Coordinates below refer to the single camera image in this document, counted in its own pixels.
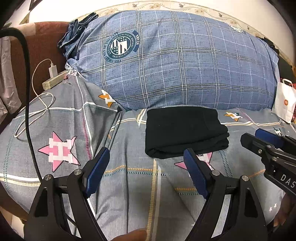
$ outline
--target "pink star pattern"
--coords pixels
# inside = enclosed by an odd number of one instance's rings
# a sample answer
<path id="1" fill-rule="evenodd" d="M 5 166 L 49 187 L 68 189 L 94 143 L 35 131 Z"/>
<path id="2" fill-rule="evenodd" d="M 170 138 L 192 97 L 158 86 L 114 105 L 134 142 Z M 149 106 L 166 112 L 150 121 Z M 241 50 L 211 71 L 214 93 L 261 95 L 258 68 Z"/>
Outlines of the pink star pattern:
<path id="1" fill-rule="evenodd" d="M 49 144 L 38 150 L 39 152 L 48 155 L 48 162 L 52 163 L 52 172 L 55 172 L 63 161 L 80 166 L 79 161 L 71 152 L 76 138 L 77 137 L 74 136 L 71 140 L 67 139 L 63 142 L 53 131 L 52 137 L 49 138 Z"/>
<path id="2" fill-rule="evenodd" d="M 206 154 L 197 155 L 197 157 L 200 161 L 204 161 L 209 166 L 209 168 L 211 170 L 214 170 L 214 168 L 210 165 L 210 160 L 211 160 L 212 154 L 213 154 L 213 152 L 209 152 Z M 187 170 L 187 167 L 183 161 L 174 163 L 174 165 Z"/>

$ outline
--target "human hand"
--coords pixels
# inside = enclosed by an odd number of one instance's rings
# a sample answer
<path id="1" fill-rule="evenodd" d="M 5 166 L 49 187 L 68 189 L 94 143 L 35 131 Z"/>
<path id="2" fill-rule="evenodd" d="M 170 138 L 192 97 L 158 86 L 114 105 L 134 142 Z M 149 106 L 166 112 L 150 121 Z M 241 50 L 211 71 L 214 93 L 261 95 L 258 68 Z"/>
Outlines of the human hand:
<path id="1" fill-rule="evenodd" d="M 137 229 L 128 234 L 120 235 L 112 239 L 112 241 L 145 241 L 146 236 L 146 229 Z"/>
<path id="2" fill-rule="evenodd" d="M 287 193 L 285 193 L 283 200 L 281 201 L 281 207 L 279 208 L 278 213 L 274 217 L 274 227 L 278 226 L 279 224 L 284 224 L 295 203 L 296 200 L 294 198 L 291 198 Z"/>

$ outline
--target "gray cloth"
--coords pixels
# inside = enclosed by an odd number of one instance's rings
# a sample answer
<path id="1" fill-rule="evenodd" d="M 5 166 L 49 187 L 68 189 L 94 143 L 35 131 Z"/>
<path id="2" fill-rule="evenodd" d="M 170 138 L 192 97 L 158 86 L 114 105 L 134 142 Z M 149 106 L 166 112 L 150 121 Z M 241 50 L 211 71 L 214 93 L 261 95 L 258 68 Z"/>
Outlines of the gray cloth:
<path id="1" fill-rule="evenodd" d="M 205 200 L 198 195 L 187 170 L 182 168 L 181 157 L 160 160 L 145 154 L 147 110 L 126 112 L 116 103 L 110 106 L 110 96 L 95 84 L 76 76 L 68 75 L 68 80 L 49 91 L 55 96 L 53 106 L 30 126 L 41 175 L 51 173 L 59 177 L 77 168 L 71 161 L 64 161 L 53 172 L 49 156 L 38 151 L 49 145 L 53 131 L 63 142 L 77 136 L 71 153 L 81 167 L 105 146 L 110 150 L 110 163 L 97 193 L 89 201 L 107 239 L 147 227 L 150 239 L 184 240 Z M 30 112 L 41 108 L 42 103 L 36 101 L 31 104 Z M 29 211 L 39 181 L 25 133 L 18 139 L 13 137 L 23 114 L 20 113 L 1 134 L 1 140 L 5 141 L 0 145 L 3 157 L 0 180 L 8 194 Z M 200 158 L 210 159 L 209 165 L 225 176 L 248 175 L 269 223 L 277 213 L 284 193 L 264 178 L 260 158 L 243 148 L 239 140 L 243 133 L 254 134 L 257 128 L 292 137 L 296 137 L 295 131 L 269 109 L 218 110 L 218 118 L 229 129 L 229 147 Z M 214 235 L 222 231 L 229 200 L 227 196 Z M 64 203 L 66 212 L 72 217 L 68 198 Z"/>
<path id="2" fill-rule="evenodd" d="M 0 39 L 0 123 L 8 112 L 13 114 L 21 104 L 12 72 L 10 39 L 3 37 Z"/>

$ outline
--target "power strip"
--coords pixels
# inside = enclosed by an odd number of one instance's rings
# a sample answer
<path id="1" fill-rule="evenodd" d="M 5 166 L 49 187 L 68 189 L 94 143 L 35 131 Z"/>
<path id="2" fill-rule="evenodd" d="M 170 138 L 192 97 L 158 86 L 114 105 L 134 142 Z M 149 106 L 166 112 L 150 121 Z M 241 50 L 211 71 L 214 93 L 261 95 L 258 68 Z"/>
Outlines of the power strip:
<path id="1" fill-rule="evenodd" d="M 42 83 L 44 90 L 49 90 L 52 87 L 56 86 L 58 83 L 61 83 L 66 75 L 68 73 L 68 70 L 64 70 L 63 72 L 59 73 L 56 77 L 50 78 L 47 81 Z"/>

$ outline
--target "star print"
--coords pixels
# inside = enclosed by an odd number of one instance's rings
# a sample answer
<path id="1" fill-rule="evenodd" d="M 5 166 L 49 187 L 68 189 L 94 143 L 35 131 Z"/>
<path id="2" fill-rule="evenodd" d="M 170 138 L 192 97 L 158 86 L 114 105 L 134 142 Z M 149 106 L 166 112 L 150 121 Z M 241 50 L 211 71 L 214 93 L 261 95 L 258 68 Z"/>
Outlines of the star print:
<path id="1" fill-rule="evenodd" d="M 115 102 L 115 100 L 112 99 L 112 97 L 104 90 L 102 90 L 102 94 L 99 95 L 99 97 L 101 99 L 104 99 L 106 104 L 108 105 L 108 107 L 110 108 L 111 105 L 113 104 L 113 102 Z"/>
<path id="2" fill-rule="evenodd" d="M 213 152 L 209 152 L 206 154 L 197 155 L 197 157 L 200 161 L 204 161 L 209 166 L 209 168 L 211 170 L 214 170 L 214 168 L 210 165 L 210 160 L 211 160 L 212 154 L 213 154 Z M 183 161 L 174 163 L 174 165 L 187 170 L 187 167 Z"/>
<path id="3" fill-rule="evenodd" d="M 236 122 L 239 120 L 239 118 L 242 118 L 242 116 L 239 116 L 239 113 L 231 113 L 231 112 L 226 112 L 225 116 L 231 117 Z"/>
<path id="4" fill-rule="evenodd" d="M 52 163 L 52 172 L 55 172 L 63 161 L 80 166 L 79 161 L 71 152 L 76 138 L 77 137 L 74 136 L 71 140 L 67 139 L 63 142 L 53 131 L 52 137 L 49 138 L 49 144 L 38 150 L 39 152 L 48 155 L 48 161 Z"/>
<path id="5" fill-rule="evenodd" d="M 278 129 L 274 128 L 274 131 L 275 131 L 275 133 L 276 133 L 278 136 L 280 136 L 280 137 L 282 137 L 282 136 L 283 136 L 283 134 L 282 134 L 282 132 L 281 132 L 281 129 L 280 129 L 280 128 L 278 128 Z"/>

